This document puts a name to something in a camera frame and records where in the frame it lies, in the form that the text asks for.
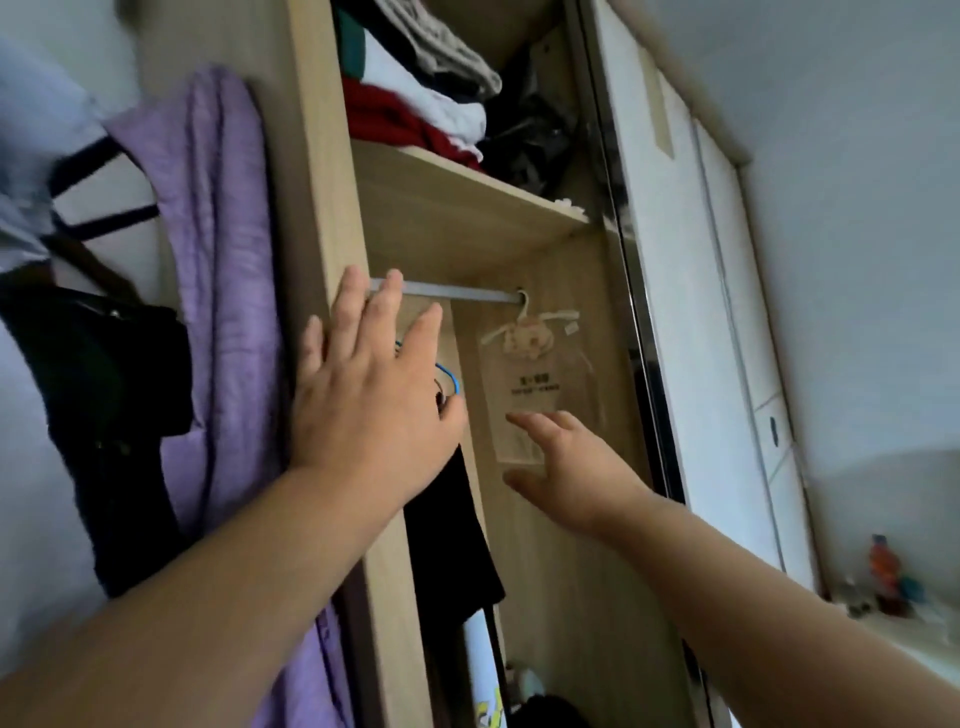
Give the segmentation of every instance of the stacked clothes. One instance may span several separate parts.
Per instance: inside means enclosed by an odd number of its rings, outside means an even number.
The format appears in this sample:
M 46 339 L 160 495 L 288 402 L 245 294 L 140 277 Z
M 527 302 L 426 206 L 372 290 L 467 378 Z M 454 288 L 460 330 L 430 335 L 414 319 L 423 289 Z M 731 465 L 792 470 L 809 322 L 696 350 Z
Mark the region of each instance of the stacked clothes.
M 419 0 L 335 0 L 350 136 L 480 169 L 500 77 Z

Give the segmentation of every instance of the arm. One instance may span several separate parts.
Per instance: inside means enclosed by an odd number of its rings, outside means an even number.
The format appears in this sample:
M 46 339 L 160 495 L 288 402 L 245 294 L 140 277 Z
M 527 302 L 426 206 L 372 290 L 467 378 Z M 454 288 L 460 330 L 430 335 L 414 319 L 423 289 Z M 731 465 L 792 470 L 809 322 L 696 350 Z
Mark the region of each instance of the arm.
M 249 725 L 348 571 L 452 455 L 460 398 L 438 415 L 442 312 L 394 354 L 401 278 L 365 307 L 348 269 L 324 355 L 302 343 L 291 470 L 233 520 L 111 602 L 67 643 L 0 682 L 0 725 Z
M 960 692 L 691 514 L 651 492 L 564 412 L 517 414 L 546 476 L 507 483 L 627 559 L 745 726 L 952 726 Z

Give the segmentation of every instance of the clothes rail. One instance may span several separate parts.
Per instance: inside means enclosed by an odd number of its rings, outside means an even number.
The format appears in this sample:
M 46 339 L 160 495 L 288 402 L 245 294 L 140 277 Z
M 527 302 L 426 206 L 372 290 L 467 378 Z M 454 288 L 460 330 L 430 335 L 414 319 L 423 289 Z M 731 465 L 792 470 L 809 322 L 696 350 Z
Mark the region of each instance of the clothes rail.
M 372 291 L 380 290 L 383 279 L 372 279 Z M 439 285 L 420 283 L 416 280 L 403 282 L 403 293 L 407 296 L 427 296 L 433 299 L 456 299 L 457 301 L 481 301 L 483 303 L 513 303 L 523 305 L 523 294 L 519 291 L 493 291 L 489 288 L 469 288 L 464 285 Z

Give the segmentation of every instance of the shelf board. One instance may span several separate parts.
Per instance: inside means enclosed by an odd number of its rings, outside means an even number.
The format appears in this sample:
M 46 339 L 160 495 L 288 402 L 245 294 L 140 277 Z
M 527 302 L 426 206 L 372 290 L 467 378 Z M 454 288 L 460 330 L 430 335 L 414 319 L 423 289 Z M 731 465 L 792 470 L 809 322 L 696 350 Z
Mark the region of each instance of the shelf board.
M 503 268 L 589 227 L 578 210 L 417 147 L 353 140 L 372 275 L 453 283 Z

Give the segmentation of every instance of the purple clothing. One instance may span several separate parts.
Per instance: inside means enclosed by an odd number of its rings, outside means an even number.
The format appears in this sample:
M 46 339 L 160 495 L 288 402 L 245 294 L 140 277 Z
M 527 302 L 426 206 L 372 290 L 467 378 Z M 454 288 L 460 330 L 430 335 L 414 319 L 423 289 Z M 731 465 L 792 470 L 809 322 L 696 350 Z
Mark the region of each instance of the purple clothing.
M 193 359 L 194 423 L 163 441 L 183 530 L 215 528 L 281 471 L 281 337 L 260 117 L 243 81 L 210 66 L 172 97 L 107 123 L 154 186 L 177 262 Z M 264 728 L 353 728 L 327 605 L 261 706 Z

